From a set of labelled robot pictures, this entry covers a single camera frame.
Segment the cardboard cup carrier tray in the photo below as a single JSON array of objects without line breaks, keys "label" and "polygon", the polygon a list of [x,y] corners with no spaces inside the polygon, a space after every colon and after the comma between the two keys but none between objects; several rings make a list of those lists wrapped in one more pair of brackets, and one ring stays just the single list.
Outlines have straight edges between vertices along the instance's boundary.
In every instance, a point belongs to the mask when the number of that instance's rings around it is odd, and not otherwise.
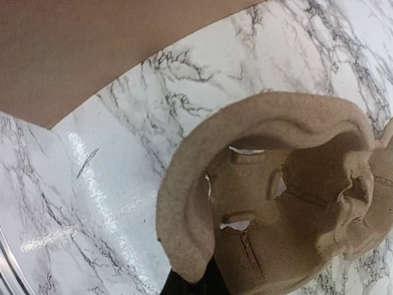
[{"label": "cardboard cup carrier tray", "polygon": [[230,294],[287,294],[392,230],[392,124],[325,95],[230,104],[174,153],[156,231],[171,270],[204,290],[215,258]]}]

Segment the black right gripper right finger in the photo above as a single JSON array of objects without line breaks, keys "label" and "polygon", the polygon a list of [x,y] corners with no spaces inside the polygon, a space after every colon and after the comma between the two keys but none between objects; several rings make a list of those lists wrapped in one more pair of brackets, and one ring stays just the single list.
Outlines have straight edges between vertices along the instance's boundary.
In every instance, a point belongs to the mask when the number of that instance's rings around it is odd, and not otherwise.
[{"label": "black right gripper right finger", "polygon": [[210,260],[204,274],[204,294],[230,295],[214,257]]}]

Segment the brown paper bag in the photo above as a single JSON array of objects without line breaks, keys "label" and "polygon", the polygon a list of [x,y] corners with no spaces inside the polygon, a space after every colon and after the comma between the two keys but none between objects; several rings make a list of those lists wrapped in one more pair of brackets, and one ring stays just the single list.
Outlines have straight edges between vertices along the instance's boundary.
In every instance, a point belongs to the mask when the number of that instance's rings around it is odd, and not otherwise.
[{"label": "brown paper bag", "polygon": [[52,128],[161,49],[252,1],[2,1],[1,111]]}]

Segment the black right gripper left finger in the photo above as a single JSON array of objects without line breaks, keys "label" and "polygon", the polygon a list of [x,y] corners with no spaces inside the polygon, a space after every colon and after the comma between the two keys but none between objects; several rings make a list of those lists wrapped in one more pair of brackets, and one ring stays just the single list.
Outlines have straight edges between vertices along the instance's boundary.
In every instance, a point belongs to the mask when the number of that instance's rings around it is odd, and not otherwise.
[{"label": "black right gripper left finger", "polygon": [[161,295],[200,295],[205,294],[199,283],[191,284],[178,273],[170,270]]}]

